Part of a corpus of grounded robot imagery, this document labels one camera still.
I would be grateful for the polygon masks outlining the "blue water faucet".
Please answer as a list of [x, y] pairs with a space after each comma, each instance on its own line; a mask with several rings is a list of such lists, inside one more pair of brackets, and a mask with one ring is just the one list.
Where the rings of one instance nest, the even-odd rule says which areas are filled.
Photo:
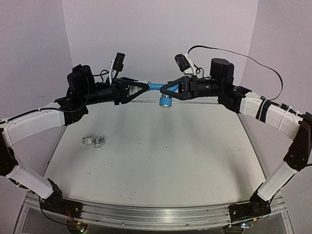
[[[158, 83], [152, 83], [148, 82], [149, 90], [148, 91], [160, 91], [162, 86], [165, 86], [165, 84], [158, 84]], [[173, 85], [168, 88], [171, 92], [176, 92], [179, 88], [179, 84]], [[159, 99], [159, 106], [162, 108], [170, 108], [172, 107], [172, 97], [167, 94], [161, 94], [161, 97]]]

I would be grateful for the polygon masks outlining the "chrome water faucet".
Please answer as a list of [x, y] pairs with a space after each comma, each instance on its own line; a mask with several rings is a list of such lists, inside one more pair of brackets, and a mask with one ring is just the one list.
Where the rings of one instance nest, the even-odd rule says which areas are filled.
[[96, 150], [100, 149], [106, 143], [105, 136], [92, 138], [92, 144]]

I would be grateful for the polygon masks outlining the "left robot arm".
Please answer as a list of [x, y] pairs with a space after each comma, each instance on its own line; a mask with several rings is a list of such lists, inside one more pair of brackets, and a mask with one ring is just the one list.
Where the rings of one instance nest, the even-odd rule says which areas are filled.
[[107, 81], [95, 82], [90, 66], [77, 65], [67, 76], [65, 97], [0, 122], [0, 175], [38, 195], [40, 205], [52, 212], [60, 214], [68, 209], [61, 189], [53, 180], [24, 166], [16, 158], [13, 146], [49, 129], [80, 121], [88, 114], [89, 105], [110, 101], [126, 104], [150, 88], [147, 81], [117, 78], [113, 69], [108, 73]]

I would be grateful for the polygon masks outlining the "white pipe elbow fitting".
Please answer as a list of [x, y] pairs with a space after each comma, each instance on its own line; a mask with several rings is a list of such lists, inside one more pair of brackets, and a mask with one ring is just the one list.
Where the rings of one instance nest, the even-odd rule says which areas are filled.
[[89, 145], [89, 144], [92, 144], [92, 143], [93, 143], [93, 139], [92, 139], [92, 137], [90, 137], [90, 136], [83, 137], [83, 138], [81, 139], [81, 144], [82, 144], [83, 146]]

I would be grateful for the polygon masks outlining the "small white pipe fitting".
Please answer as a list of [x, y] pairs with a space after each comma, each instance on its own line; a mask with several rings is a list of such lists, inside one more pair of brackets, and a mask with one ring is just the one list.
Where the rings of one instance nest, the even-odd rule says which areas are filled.
[[138, 87], [138, 86], [132, 86], [130, 85], [128, 87], [128, 90], [129, 90], [129, 96], [133, 96], [135, 95], [136, 93], [140, 92], [141, 90], [143, 90], [142, 87]]

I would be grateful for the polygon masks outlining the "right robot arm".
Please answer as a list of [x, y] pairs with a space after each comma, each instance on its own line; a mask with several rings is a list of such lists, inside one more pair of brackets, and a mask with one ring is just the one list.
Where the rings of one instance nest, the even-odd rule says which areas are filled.
[[173, 99], [216, 97], [217, 103], [226, 109], [258, 121], [256, 128], [261, 136], [256, 138], [256, 145], [261, 152], [265, 152], [265, 146], [271, 148], [274, 143], [278, 144], [275, 152], [283, 156], [281, 163], [253, 192], [249, 201], [228, 206], [231, 221], [268, 215], [275, 194], [309, 165], [312, 150], [311, 114], [301, 113], [289, 105], [234, 85], [234, 65], [226, 59], [212, 59], [206, 78], [198, 76], [199, 69], [187, 54], [177, 55], [175, 61], [183, 75], [161, 87], [161, 107], [170, 107]]

